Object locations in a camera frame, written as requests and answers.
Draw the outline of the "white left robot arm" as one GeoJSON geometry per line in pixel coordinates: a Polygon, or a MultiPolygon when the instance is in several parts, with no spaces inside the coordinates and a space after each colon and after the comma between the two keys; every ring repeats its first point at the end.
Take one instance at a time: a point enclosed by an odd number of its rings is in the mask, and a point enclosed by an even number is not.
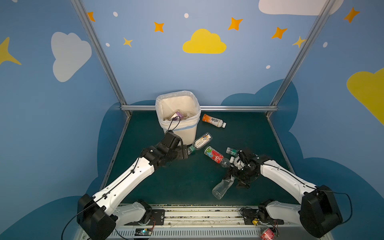
{"type": "Polygon", "coordinates": [[[188,158],[186,145],[167,148],[163,144],[144,149],[134,163],[117,179],[93,196],[84,194],[77,205],[76,222],[91,240],[105,240],[118,224],[139,222],[150,207],[143,202],[130,205],[128,214],[119,214],[125,197],[158,168],[174,160],[188,158]]]}

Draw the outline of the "orange white label bottle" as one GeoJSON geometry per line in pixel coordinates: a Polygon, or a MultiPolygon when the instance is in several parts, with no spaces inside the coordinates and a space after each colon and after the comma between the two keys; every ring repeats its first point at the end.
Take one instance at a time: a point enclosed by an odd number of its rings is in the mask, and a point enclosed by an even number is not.
{"type": "Polygon", "coordinates": [[[244,163],[242,162],[242,160],[240,159],[240,157],[231,157],[230,158],[230,163],[234,166],[234,167],[236,167],[236,168],[238,168],[239,170],[241,170],[243,167],[244,167],[244,163]]]}

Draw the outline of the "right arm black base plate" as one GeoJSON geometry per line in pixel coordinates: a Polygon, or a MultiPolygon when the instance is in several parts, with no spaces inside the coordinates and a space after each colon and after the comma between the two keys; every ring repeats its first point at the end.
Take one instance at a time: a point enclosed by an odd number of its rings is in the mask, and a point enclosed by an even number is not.
{"type": "Polygon", "coordinates": [[[246,225],[251,225],[252,221],[258,220],[261,221],[263,224],[268,225],[283,225],[284,221],[280,219],[272,219],[266,210],[264,209],[253,209],[253,208],[241,208],[240,214],[244,218],[244,222],[246,225]]]}

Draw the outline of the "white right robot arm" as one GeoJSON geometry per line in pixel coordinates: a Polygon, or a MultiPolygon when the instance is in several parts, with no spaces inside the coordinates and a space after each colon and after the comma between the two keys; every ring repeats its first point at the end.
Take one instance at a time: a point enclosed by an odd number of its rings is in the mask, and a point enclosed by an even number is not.
{"type": "Polygon", "coordinates": [[[325,185],[316,186],[289,172],[276,161],[255,154],[241,152],[230,158],[229,176],[248,188],[251,181],[263,176],[286,192],[297,204],[267,200],[258,206],[255,220],[263,224],[282,220],[302,226],[310,235],[321,238],[344,223],[335,192],[325,185]]]}

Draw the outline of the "crane label clear bottle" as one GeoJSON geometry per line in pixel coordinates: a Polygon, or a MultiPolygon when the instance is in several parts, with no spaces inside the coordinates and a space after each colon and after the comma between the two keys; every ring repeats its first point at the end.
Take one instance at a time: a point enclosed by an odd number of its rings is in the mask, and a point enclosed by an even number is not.
{"type": "Polygon", "coordinates": [[[197,150],[202,149],[213,139],[210,133],[205,133],[200,138],[196,139],[191,146],[188,147],[188,155],[191,155],[197,150]]]}

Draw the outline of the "clear green cap water bottle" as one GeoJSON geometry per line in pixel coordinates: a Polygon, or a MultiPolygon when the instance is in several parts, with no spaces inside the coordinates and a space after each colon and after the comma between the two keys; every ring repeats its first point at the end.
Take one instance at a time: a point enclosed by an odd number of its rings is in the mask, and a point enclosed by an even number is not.
{"type": "Polygon", "coordinates": [[[226,149],[226,153],[233,156],[233,157],[237,157],[238,152],[239,151],[237,149],[234,149],[234,148],[227,147],[227,149],[226,149]]]}

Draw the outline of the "red green label soda bottle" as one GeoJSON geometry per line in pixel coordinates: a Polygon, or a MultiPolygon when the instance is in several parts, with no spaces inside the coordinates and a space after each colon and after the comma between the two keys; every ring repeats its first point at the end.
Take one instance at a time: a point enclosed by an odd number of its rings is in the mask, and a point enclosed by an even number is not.
{"type": "Polygon", "coordinates": [[[204,150],[204,154],[208,156],[211,160],[213,160],[215,163],[221,165],[223,168],[230,168],[232,166],[232,163],[229,159],[225,158],[221,153],[219,153],[211,146],[208,146],[204,150]]]}

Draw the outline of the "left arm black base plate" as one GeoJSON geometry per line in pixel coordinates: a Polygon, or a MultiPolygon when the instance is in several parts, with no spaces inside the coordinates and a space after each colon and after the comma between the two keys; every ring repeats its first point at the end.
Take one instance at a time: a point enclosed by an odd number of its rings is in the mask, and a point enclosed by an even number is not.
{"type": "Polygon", "coordinates": [[[146,213],[142,220],[125,224],[125,226],[163,226],[165,221],[165,210],[152,209],[151,213],[146,213]]]}

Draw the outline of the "grape juice purple label bottle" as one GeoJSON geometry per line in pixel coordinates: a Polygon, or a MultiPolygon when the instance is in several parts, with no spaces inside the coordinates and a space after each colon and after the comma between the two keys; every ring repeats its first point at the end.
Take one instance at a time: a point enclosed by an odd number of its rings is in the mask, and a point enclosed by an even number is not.
{"type": "Polygon", "coordinates": [[[170,117],[170,120],[173,120],[173,121],[175,121],[175,120],[177,120],[177,119],[182,120],[183,118],[184,118],[184,115],[183,115],[181,112],[177,111],[177,112],[175,112],[175,113],[170,117]]]}

